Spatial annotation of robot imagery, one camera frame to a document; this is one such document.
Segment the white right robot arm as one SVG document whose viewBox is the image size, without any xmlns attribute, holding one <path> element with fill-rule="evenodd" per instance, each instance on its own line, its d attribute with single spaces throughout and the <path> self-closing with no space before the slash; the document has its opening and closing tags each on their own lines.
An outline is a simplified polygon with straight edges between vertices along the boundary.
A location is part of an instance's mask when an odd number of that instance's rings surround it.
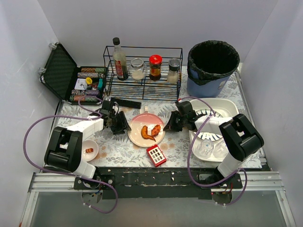
<svg viewBox="0 0 303 227">
<path fill-rule="evenodd" d="M 193 108 L 194 102 L 176 101 L 177 110 L 171 112 L 170 119 L 164 127 L 164 131 L 182 131 L 187 128 L 195 131 L 187 155 L 187 172 L 192 182 L 201 187 L 218 185 L 241 170 L 241 165 L 252 154 L 264 146 L 264 140 L 249 119 L 243 114 L 234 117 L 217 117 L 215 110 L 204 100 L 198 101 L 206 104 L 210 113 L 197 114 Z M 197 136 L 202 131 L 221 135 L 227 146 L 228 154 L 224 160 L 215 168 L 214 173 L 204 181 L 207 184 L 200 184 L 193 179 L 190 170 L 190 156 Z"/>
</svg>

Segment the clear plastic cup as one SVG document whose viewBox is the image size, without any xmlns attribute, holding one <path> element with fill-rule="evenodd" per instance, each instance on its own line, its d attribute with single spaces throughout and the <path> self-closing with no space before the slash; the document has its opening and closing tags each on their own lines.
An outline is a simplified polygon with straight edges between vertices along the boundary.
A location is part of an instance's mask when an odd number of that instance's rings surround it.
<svg viewBox="0 0 303 227">
<path fill-rule="evenodd" d="M 196 140 L 194 143 L 194 154 L 198 158 L 209 158 L 213 152 L 214 143 L 211 140 Z"/>
<path fill-rule="evenodd" d="M 228 153 L 229 151 L 224 141 L 218 143 L 213 150 L 213 155 L 215 158 L 225 158 Z"/>
</svg>

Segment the red lid chili sauce jar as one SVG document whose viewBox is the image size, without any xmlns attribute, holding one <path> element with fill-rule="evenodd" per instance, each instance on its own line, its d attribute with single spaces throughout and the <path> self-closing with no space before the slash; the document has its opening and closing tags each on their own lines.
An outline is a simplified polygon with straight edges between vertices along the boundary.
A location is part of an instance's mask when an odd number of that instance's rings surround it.
<svg viewBox="0 0 303 227">
<path fill-rule="evenodd" d="M 152 55 L 149 57 L 150 73 L 149 77 L 153 81 L 161 78 L 162 57 L 160 55 Z"/>
</svg>

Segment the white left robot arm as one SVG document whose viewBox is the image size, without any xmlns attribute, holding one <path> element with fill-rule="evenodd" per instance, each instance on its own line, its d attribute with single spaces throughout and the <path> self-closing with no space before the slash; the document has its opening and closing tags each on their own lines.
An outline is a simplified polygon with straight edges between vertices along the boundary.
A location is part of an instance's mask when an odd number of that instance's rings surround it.
<svg viewBox="0 0 303 227">
<path fill-rule="evenodd" d="M 110 128 L 114 135 L 131 130 L 124 112 L 112 99 L 104 100 L 100 109 L 75 125 L 55 127 L 45 153 L 45 164 L 92 179 L 96 167 L 84 160 L 83 142 L 105 128 Z"/>
</svg>

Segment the blue striped white plate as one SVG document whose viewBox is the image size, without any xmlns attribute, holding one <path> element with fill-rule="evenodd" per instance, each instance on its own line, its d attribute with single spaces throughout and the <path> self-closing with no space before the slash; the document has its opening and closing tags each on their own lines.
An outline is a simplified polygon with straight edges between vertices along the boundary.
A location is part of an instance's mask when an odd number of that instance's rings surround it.
<svg viewBox="0 0 303 227">
<path fill-rule="evenodd" d="M 200 130 L 198 138 L 202 140 L 210 140 L 212 142 L 220 141 L 223 137 L 219 130 L 221 125 L 227 118 L 222 117 L 221 114 L 213 113 L 210 109 L 201 109 L 196 111 L 199 118 L 195 121 L 196 130 L 198 130 L 203 123 L 205 125 Z"/>
</svg>

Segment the round glass jar with powder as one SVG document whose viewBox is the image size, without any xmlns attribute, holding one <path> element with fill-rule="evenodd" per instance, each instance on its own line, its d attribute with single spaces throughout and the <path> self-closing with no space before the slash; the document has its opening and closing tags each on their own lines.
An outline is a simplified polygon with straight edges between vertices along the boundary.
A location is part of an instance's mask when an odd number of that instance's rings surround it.
<svg viewBox="0 0 303 227">
<path fill-rule="evenodd" d="M 128 71 L 133 79 L 144 79 L 147 73 L 145 62 L 141 58 L 133 58 L 128 67 Z"/>
</svg>

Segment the dark sauce glass bottle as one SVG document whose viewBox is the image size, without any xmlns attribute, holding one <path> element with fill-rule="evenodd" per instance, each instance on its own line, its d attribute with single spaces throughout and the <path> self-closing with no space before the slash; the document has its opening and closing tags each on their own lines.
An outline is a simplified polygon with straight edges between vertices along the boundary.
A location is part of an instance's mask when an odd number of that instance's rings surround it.
<svg viewBox="0 0 303 227">
<path fill-rule="evenodd" d="M 126 55 L 121 48 L 120 39 L 118 37 L 114 37 L 113 44 L 114 44 L 113 59 L 115 63 L 117 78 L 121 81 L 127 80 L 128 70 L 126 64 Z"/>
</svg>

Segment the pink white plate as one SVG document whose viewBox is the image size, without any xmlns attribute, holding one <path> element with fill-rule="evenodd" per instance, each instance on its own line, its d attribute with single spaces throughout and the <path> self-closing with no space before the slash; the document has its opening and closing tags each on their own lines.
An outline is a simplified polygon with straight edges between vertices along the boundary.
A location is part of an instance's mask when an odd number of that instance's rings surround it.
<svg viewBox="0 0 303 227">
<path fill-rule="evenodd" d="M 148 148 L 160 143 L 165 136 L 162 119 L 151 113 L 142 113 L 134 117 L 129 126 L 128 137 L 139 147 Z"/>
</svg>

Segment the glass salt grinder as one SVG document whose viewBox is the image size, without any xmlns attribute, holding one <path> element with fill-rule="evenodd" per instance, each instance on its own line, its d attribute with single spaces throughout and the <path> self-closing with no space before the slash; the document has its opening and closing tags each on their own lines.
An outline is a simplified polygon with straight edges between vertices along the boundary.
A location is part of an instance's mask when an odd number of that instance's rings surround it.
<svg viewBox="0 0 303 227">
<path fill-rule="evenodd" d="M 167 81 L 171 84 L 177 84 L 179 78 L 180 60 L 172 58 L 168 62 L 169 71 L 167 75 Z"/>
</svg>

